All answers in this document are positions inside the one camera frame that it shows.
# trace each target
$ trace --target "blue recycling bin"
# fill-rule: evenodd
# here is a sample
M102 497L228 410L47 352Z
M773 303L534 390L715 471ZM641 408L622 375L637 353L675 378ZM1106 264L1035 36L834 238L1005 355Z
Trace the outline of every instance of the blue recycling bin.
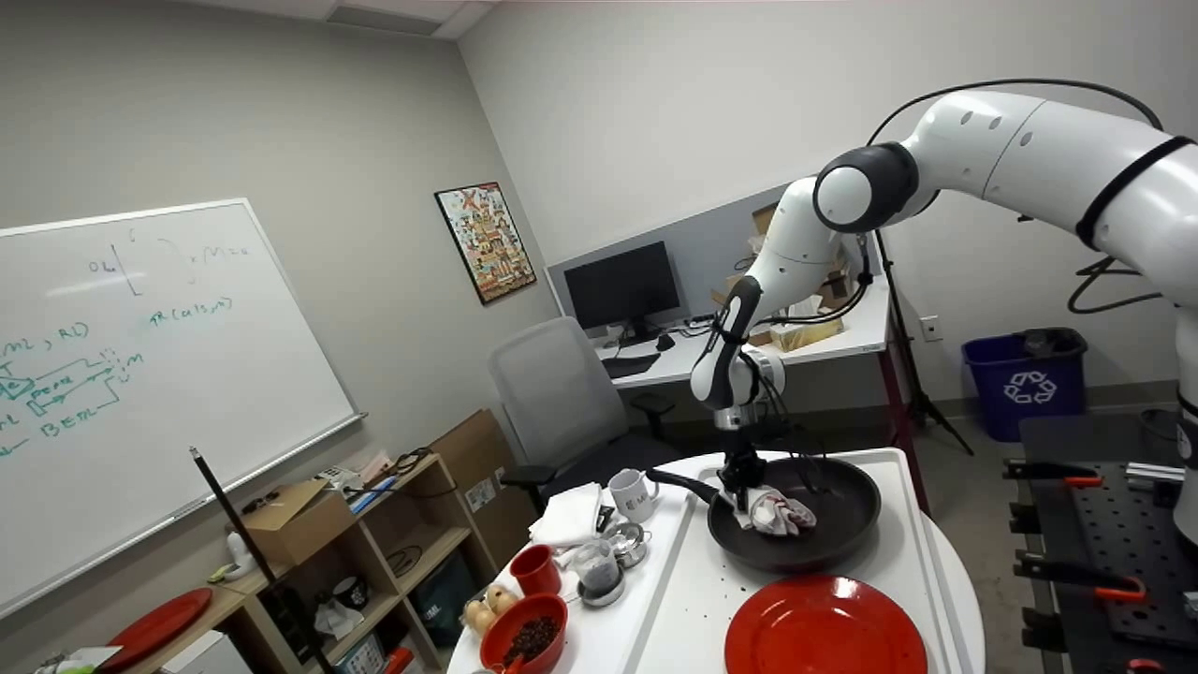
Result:
M961 346L978 385L986 433L1019 442L1019 421L1085 414L1082 354L1088 346L1067 327L1025 329Z

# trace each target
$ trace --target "red plate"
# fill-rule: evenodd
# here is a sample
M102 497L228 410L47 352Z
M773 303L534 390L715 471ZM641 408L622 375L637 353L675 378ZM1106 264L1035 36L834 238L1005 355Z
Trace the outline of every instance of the red plate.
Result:
M749 597L728 626L724 663L728 674L927 674L903 609L835 576L779 581Z
M188 625L195 623L195 619L204 613L204 609L207 608L211 601L212 590L200 588L199 590L179 595L143 615L137 623L126 627L123 632L113 637L113 640L108 643L110 646L123 648L104 662L99 668L101 672L105 674L120 672L167 645L167 642L174 639Z

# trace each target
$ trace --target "wall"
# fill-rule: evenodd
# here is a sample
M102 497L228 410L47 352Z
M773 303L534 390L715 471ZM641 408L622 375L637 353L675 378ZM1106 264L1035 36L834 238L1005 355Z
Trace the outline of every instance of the wall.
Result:
M555 262L818 170L902 102L973 79L1102 81L1193 135L1196 23L1184 0L504 2L461 50ZM1096 95L1019 91L1133 114ZM903 138L922 109L883 139ZM1166 302L1065 310L1073 269L1096 255L1055 227L944 194L887 239L915 332L916 316L940 316L944 341L916 344L933 399L969 395L962 342L1045 324L1085 334L1093 385L1175 377ZM1145 291L1139 279L1097 286L1087 303ZM821 407L882 400L870 364L803 377Z
M483 308L432 199L498 180L543 265L453 44L161 1L30 1L0 5L0 225L248 196L370 413L235 500L431 442L494 403L490 348L556 312L544 281ZM210 506L0 621L0 670L107 642L201 583L225 561L222 526Z

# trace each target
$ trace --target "ceiling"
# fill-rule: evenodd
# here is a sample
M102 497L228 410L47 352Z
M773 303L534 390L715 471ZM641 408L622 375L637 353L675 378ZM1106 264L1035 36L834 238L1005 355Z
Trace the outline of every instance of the ceiling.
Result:
M458 40L498 0L175 0L405 35Z

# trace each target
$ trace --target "white tray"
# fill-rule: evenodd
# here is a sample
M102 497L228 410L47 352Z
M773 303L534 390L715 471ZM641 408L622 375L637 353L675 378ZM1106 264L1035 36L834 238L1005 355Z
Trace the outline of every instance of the white tray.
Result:
M872 540L828 573L863 581L901 606L924 638L930 674L968 672L902 453L865 450L835 459L867 473L883 499ZM700 476L714 479L714 467ZM637 634L624 674L724 672L724 637L732 617L754 593L781 578L728 559L708 533L707 506L697 502L688 499L668 551L666 582L657 588L643 623L649 627Z

